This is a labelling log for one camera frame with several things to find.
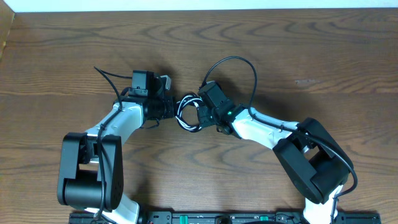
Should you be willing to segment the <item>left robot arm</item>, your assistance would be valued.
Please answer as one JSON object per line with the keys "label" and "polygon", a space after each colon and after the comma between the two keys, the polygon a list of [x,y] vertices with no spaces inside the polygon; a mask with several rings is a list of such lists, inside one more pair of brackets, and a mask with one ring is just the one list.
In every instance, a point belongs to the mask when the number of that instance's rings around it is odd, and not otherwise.
{"label": "left robot arm", "polygon": [[59,204],[89,212],[91,223],[145,223],[139,204],[124,193],[122,147],[146,121],[173,118],[171,79],[146,70],[129,76],[131,85],[116,91],[111,111],[82,133],[62,141],[57,186]]}

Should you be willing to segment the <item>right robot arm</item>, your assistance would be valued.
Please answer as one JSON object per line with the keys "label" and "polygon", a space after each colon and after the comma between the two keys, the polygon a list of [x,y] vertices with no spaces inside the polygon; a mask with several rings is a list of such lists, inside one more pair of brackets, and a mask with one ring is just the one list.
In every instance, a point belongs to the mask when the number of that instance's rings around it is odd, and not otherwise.
{"label": "right robot arm", "polygon": [[351,159],[315,119],[282,121],[251,106],[235,105],[217,82],[200,87],[199,110],[204,126],[215,125],[225,135],[257,142],[272,150],[296,189],[305,197],[307,223],[334,223],[343,185],[354,174]]}

